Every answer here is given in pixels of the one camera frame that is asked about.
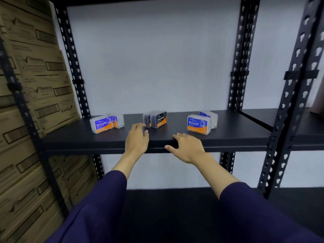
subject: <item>long-sleeved purple shirt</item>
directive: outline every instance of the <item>long-sleeved purple shirt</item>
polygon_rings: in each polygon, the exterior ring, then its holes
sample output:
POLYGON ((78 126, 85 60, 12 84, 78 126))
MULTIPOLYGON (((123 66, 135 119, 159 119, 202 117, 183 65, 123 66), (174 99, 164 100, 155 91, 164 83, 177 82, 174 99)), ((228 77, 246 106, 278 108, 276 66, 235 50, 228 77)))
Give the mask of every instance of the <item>long-sleeved purple shirt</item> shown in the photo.
MULTIPOLYGON (((46 243, 116 242, 126 186, 127 179, 122 172, 108 172, 46 243)), ((322 238, 290 220, 245 183, 236 182, 226 187, 219 201, 226 243, 324 243, 322 238)))

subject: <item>person's left hand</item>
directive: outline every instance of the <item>person's left hand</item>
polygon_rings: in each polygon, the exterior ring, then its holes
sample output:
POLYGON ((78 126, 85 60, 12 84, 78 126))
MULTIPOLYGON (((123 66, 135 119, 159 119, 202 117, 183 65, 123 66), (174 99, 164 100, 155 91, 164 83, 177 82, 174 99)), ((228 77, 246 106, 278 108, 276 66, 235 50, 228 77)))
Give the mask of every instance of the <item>person's left hand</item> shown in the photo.
POLYGON ((143 134, 143 127, 146 127, 144 123, 132 125, 125 142, 125 154, 135 155, 139 158, 146 152, 149 134, 148 130, 145 130, 143 134))

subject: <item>upper shelf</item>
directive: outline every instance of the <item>upper shelf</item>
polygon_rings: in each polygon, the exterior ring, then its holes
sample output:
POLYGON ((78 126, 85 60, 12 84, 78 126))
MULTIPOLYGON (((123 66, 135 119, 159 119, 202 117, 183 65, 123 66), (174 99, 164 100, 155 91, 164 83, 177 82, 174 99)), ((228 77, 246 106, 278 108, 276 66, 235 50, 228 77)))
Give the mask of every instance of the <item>upper shelf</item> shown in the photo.
MULTIPOLYGON (((207 152, 265 151, 271 132, 243 115, 230 111, 218 114, 217 129, 209 135, 187 131, 187 116, 198 112, 168 113, 168 123, 159 129, 149 128, 150 142, 147 153, 167 153, 165 145, 178 147, 172 135, 187 133, 199 138, 207 152)), ((91 131, 89 120, 81 119, 56 130, 43 139, 45 151, 50 155, 122 154, 132 124, 142 122, 142 114, 124 115, 125 127, 100 134, 91 131)))
POLYGON ((101 3, 122 3, 122 2, 134 2, 134 1, 147 1, 147 0, 49 0, 56 5, 62 5, 64 7, 69 6, 81 6, 101 3))
MULTIPOLYGON (((272 129, 276 118, 277 109, 244 109, 251 119, 263 123, 263 126, 272 129)), ((294 145, 291 151, 324 150, 324 120, 317 114, 305 110, 297 135, 294 138, 294 145)))

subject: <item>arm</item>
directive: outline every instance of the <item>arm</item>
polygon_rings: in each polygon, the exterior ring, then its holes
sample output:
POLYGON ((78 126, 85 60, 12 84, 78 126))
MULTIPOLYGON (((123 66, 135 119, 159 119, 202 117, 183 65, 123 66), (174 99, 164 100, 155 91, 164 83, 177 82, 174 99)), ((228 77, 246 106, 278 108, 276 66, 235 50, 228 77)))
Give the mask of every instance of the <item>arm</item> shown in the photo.
POLYGON ((125 153, 94 189, 70 212, 47 243, 115 242, 128 177, 136 161, 147 150, 145 124, 134 124, 125 142, 125 153))
POLYGON ((324 242, 222 168, 199 139, 179 133, 173 137, 179 148, 165 148, 195 165, 219 198, 225 242, 324 242))

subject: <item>stack of cardboard boxes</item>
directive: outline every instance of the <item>stack of cardboard boxes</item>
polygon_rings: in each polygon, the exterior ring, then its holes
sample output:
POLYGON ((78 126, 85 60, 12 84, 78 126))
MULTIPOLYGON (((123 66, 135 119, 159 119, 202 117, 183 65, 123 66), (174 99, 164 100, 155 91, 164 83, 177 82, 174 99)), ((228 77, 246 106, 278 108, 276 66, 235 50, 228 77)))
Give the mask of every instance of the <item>stack of cardboard boxes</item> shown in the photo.
MULTIPOLYGON (((0 37, 40 137, 78 120, 47 0, 0 0, 0 37)), ((68 209, 95 185, 89 156, 50 158, 68 209)), ((63 222, 0 68, 0 242, 45 241, 63 222)))

